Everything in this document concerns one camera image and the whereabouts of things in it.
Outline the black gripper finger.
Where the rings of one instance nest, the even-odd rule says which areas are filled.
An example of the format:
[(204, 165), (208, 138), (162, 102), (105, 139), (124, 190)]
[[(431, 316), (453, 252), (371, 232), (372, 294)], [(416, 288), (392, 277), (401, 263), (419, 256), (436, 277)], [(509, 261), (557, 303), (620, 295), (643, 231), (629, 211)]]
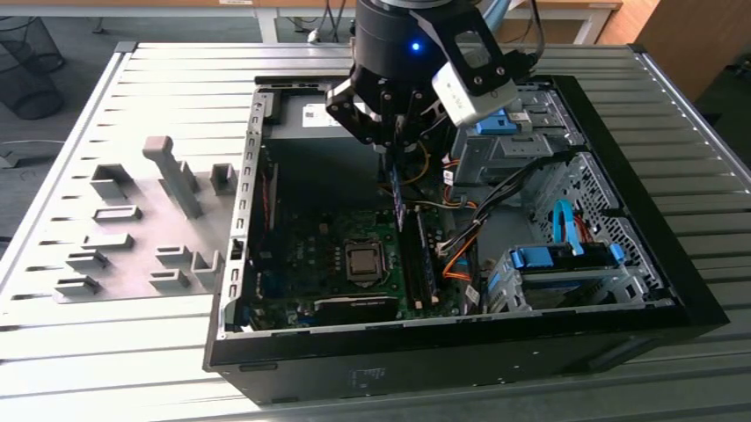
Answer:
[(356, 106), (355, 94), (351, 80), (345, 80), (332, 88), (327, 92), (327, 113), (364, 145), (392, 147), (395, 142), (395, 111), (391, 93), (375, 91), (380, 104), (375, 118)]
[(405, 114), (397, 117), (397, 146), (407, 148), (419, 142), (436, 141), (449, 123), (440, 99), (433, 94), (413, 91)]

